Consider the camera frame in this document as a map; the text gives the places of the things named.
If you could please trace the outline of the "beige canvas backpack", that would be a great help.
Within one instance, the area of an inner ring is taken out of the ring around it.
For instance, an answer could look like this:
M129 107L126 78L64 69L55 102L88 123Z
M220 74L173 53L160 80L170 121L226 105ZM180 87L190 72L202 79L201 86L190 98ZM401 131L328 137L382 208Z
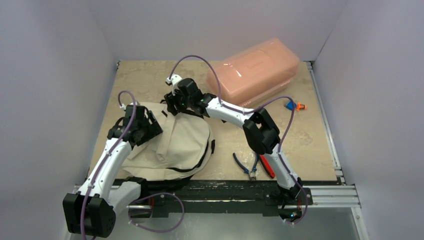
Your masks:
M132 177L147 181L170 181L201 171L215 152L210 125L201 117L167 111L163 103L143 102L152 111L163 132L136 146L122 164Z

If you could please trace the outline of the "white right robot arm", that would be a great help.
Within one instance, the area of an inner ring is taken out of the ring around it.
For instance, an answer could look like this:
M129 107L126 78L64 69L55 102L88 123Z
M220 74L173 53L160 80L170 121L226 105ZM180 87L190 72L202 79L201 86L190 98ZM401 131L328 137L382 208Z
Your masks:
M251 150L265 157L288 204L300 198L302 182L282 151L283 138L271 115L264 108L250 109L230 104L211 93L202 93L191 78L172 75L165 80L172 91L164 96L167 110L174 116L192 110L195 115L219 119L244 132Z

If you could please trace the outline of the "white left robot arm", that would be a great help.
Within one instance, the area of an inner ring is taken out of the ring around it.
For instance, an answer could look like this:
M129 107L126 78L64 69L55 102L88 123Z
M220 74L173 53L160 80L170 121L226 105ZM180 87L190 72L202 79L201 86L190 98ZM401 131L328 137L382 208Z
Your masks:
M149 191L139 183L127 182L113 189L125 159L138 147L163 132L153 112L142 105L129 104L107 133L100 159L75 193L62 201L67 230L73 234L107 238L116 216L132 201L146 203Z

